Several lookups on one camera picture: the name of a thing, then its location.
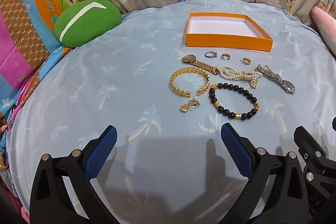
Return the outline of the orange jewelry box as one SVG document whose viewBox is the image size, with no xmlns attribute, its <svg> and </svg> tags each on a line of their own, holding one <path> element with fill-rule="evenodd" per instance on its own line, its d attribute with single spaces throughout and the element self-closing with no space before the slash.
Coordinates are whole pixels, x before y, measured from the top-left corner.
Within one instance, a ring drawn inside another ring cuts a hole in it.
<svg viewBox="0 0 336 224">
<path fill-rule="evenodd" d="M 195 12 L 186 25 L 187 47 L 235 48 L 269 52 L 273 39 L 244 14 Z"/>
</svg>

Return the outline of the pink floral pillow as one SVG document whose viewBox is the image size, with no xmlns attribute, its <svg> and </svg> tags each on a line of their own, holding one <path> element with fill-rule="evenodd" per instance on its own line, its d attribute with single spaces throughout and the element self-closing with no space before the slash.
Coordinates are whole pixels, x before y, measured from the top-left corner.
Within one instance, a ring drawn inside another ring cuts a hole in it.
<svg viewBox="0 0 336 224">
<path fill-rule="evenodd" d="M 334 55 L 336 55 L 336 22 L 335 18 L 324 12 L 319 7 L 312 8 L 311 17 L 317 26 L 324 42 Z"/>
</svg>

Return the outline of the gold cuff bangle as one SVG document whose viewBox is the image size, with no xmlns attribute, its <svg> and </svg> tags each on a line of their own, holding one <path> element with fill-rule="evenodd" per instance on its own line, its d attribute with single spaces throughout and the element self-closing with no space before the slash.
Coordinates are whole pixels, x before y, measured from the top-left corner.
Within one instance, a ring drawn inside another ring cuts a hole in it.
<svg viewBox="0 0 336 224">
<path fill-rule="evenodd" d="M 170 77 L 170 87 L 173 92 L 182 97 L 191 98 L 191 92 L 175 86 L 174 81 L 179 77 L 190 83 L 194 89 L 198 88 L 197 96 L 204 94 L 210 87 L 210 75 L 203 69 L 192 67 L 178 69 Z"/>
</svg>

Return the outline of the green plush cushion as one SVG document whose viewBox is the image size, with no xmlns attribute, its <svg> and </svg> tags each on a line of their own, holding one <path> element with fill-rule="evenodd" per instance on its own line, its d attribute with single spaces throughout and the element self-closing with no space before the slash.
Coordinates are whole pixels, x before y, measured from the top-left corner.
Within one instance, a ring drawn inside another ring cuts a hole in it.
<svg viewBox="0 0 336 224">
<path fill-rule="evenodd" d="M 117 27 L 121 21 L 120 10 L 110 0 L 86 0 L 61 13 L 54 35 L 62 45 L 76 48 Z"/>
</svg>

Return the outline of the gold hoop earring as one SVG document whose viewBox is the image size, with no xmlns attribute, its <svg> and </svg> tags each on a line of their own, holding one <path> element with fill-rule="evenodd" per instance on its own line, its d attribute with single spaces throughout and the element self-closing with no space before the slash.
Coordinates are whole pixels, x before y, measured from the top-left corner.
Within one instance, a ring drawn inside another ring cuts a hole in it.
<svg viewBox="0 0 336 224">
<path fill-rule="evenodd" d="M 243 59 L 241 59 L 241 62 L 244 65 L 250 65 L 251 64 L 251 60 L 249 58 L 244 57 Z"/>
<path fill-rule="evenodd" d="M 231 59 L 231 56 L 229 54 L 227 54 L 227 53 L 223 53 L 221 55 L 221 59 L 224 60 L 224 61 L 228 61 L 228 60 Z"/>
</svg>

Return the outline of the light blue palm bedsheet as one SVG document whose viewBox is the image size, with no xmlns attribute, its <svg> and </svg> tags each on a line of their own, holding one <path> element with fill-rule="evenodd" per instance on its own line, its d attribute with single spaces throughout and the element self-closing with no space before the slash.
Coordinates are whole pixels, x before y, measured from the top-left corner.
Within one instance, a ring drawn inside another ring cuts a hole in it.
<svg viewBox="0 0 336 224">
<path fill-rule="evenodd" d="M 185 55 L 225 65 L 220 57 L 206 58 L 204 48 L 185 45 L 192 12 L 248 15 L 272 37 L 272 50 L 228 49 L 228 65 L 242 71 L 268 65 L 295 86 L 288 94 L 261 79 L 252 92 L 260 110 L 250 120 L 232 121 L 238 134 L 285 155 L 297 152 L 293 133 L 303 126 L 335 159 L 335 56 L 321 37 L 268 5 L 183 0 L 127 14 L 118 27 L 68 53 L 34 90 L 7 137 L 10 172 L 25 208 L 43 154 L 67 156 L 113 125 L 116 146 L 91 183 L 121 223 L 221 220 L 247 182 L 220 138 L 227 118 L 206 94 L 198 108 L 181 113 L 187 98 L 169 84 Z"/>
</svg>

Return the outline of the gold pearl drop earring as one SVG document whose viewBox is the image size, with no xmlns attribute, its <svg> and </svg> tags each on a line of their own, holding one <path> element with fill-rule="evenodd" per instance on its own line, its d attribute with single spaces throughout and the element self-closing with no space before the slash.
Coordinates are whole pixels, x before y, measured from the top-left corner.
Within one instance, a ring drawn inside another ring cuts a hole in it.
<svg viewBox="0 0 336 224">
<path fill-rule="evenodd" d="M 189 100 L 189 102 L 187 102 L 186 104 L 180 107 L 180 111 L 182 113 L 186 113 L 188 112 L 190 108 L 195 109 L 199 106 L 200 106 L 200 102 L 198 101 L 198 97 L 194 96 L 191 100 Z"/>
</svg>

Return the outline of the gold wrist watch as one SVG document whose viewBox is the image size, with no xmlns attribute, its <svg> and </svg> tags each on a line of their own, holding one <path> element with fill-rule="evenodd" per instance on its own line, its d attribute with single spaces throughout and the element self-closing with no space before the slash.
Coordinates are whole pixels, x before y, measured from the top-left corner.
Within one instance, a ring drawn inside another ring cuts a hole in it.
<svg viewBox="0 0 336 224">
<path fill-rule="evenodd" d="M 218 67 L 214 67 L 212 65 L 208 65 L 206 63 L 203 63 L 199 60 L 197 60 L 197 58 L 195 57 L 195 55 L 185 55 L 184 57 L 182 57 L 182 62 L 186 63 L 186 64 L 190 64 L 193 65 L 195 67 L 198 67 L 200 69 L 203 69 L 205 71 L 208 71 L 210 73 L 212 73 L 213 75 L 219 75 L 219 68 Z"/>
</svg>

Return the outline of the silver wrist watch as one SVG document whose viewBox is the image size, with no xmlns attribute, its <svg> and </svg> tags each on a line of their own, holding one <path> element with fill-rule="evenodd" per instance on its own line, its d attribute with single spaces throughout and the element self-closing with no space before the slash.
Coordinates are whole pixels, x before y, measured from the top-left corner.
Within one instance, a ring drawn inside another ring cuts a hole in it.
<svg viewBox="0 0 336 224">
<path fill-rule="evenodd" d="M 274 73 L 272 69 L 268 66 L 261 66 L 260 64 L 255 68 L 256 72 L 260 72 L 263 77 L 267 78 L 268 80 L 276 83 L 279 87 L 281 87 L 285 92 L 294 94 L 295 93 L 295 86 L 288 80 L 282 79 L 282 77 Z"/>
</svg>

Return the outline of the colourful monkey cartoon blanket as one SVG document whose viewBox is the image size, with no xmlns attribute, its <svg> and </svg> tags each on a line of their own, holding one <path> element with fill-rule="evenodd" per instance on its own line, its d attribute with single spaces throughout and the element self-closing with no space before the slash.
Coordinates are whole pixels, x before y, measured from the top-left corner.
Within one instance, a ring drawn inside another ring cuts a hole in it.
<svg viewBox="0 0 336 224">
<path fill-rule="evenodd" d="M 54 25 L 60 14 L 81 0 L 1 0 L 1 170 L 6 132 L 43 78 L 42 67 L 60 43 Z"/>
</svg>

